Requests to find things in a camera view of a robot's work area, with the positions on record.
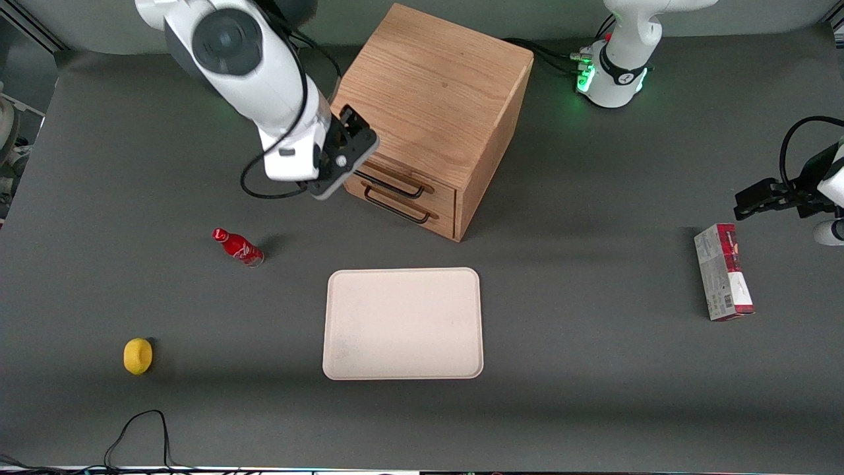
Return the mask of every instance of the yellow lemon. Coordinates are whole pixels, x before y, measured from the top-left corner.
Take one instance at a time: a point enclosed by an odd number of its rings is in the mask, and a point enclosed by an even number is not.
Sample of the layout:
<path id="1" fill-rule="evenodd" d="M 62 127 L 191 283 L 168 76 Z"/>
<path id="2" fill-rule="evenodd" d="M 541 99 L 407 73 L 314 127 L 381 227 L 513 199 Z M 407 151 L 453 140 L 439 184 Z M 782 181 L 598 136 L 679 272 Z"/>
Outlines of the yellow lemon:
<path id="1" fill-rule="evenodd" d="M 123 348 L 123 366 L 132 374 L 143 374 L 153 362 L 153 346 L 143 338 L 134 338 Z"/>

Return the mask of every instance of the white tray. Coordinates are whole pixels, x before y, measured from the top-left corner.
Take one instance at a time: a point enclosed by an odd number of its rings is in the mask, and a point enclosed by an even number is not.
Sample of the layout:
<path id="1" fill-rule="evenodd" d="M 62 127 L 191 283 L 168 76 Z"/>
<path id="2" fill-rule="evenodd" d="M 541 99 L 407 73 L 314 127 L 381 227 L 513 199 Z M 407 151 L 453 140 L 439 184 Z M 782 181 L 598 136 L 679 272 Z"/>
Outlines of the white tray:
<path id="1" fill-rule="evenodd" d="M 469 379 L 483 369 L 474 270 L 339 270 L 328 279 L 327 377 Z"/>

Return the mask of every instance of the wooden cabinet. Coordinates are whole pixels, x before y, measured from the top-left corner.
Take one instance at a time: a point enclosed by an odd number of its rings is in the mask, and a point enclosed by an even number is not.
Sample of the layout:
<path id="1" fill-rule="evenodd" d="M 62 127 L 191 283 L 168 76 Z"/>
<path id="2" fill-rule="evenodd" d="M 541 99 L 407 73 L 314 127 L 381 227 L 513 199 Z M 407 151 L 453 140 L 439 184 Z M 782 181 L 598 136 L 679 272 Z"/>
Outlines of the wooden cabinet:
<path id="1" fill-rule="evenodd" d="M 510 144 L 532 66 L 528 50 L 394 4 L 333 101 L 381 139 L 346 190 L 459 242 Z"/>

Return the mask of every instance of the cardboard box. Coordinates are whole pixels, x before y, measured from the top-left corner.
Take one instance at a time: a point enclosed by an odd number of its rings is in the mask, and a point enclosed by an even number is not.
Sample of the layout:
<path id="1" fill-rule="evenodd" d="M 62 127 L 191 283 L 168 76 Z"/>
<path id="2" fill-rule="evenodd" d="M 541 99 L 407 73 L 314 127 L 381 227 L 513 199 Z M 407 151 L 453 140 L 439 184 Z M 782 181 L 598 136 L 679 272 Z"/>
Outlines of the cardboard box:
<path id="1" fill-rule="evenodd" d="M 709 318 L 716 322 L 755 313 L 739 263 L 734 224 L 716 224 L 695 237 Z"/>

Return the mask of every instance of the drawer handle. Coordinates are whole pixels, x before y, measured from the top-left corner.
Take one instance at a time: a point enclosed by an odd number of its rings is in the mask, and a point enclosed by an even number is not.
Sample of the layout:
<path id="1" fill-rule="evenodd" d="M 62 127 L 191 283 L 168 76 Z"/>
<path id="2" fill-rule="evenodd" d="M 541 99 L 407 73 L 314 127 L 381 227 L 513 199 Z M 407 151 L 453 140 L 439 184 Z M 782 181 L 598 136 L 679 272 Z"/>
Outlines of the drawer handle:
<path id="1" fill-rule="evenodd" d="M 421 218 L 414 218 L 414 217 L 412 217 L 411 215 L 409 215 L 409 214 L 407 214 L 407 213 L 404 213 L 404 212 L 402 212 L 402 211 L 399 211 L 399 210 L 397 210 L 397 209 L 393 208 L 393 207 L 392 207 L 392 206 L 390 206 L 390 205 L 384 204 L 384 203 L 382 203 L 381 201 L 378 201 L 377 199 L 372 198 L 372 197 L 369 195 L 369 192 L 370 192 L 371 190 L 372 190 L 372 187 L 367 185 L 366 190 L 364 191 L 364 198 L 366 198 L 366 201 L 369 201 L 369 202 L 370 202 L 370 203 L 372 203 L 373 205 L 378 206 L 379 208 L 381 208 L 381 209 L 383 209 L 383 210 L 390 211 L 390 212 L 391 212 L 391 213 L 393 213 L 394 215 L 399 215 L 399 216 L 401 216 L 402 218 L 404 218 L 404 219 L 406 219 L 406 220 L 408 220 L 408 221 L 410 221 L 410 222 L 414 222 L 414 223 L 416 223 L 416 224 L 425 224 L 426 222 L 428 222 L 428 218 L 430 218 L 430 213 L 425 213 L 425 216 L 423 216 L 423 217 L 421 217 Z"/>
<path id="2" fill-rule="evenodd" d="M 393 193 L 398 194 L 399 196 L 403 196 L 404 198 L 407 198 L 407 199 L 417 199 L 419 196 L 422 196 L 422 192 L 425 191 L 425 187 L 420 186 L 419 189 L 416 190 L 416 193 L 408 193 L 408 192 L 404 191 L 403 189 L 396 188 L 396 187 L 392 186 L 390 183 L 383 182 L 382 180 L 379 180 L 378 178 L 375 178 L 372 175 L 367 175 L 366 173 L 363 173 L 360 170 L 356 171 L 354 174 L 361 177 L 361 178 L 364 178 L 364 180 L 369 180 L 369 181 L 373 182 L 374 184 L 380 186 L 381 188 L 388 189 L 388 190 L 392 191 Z"/>

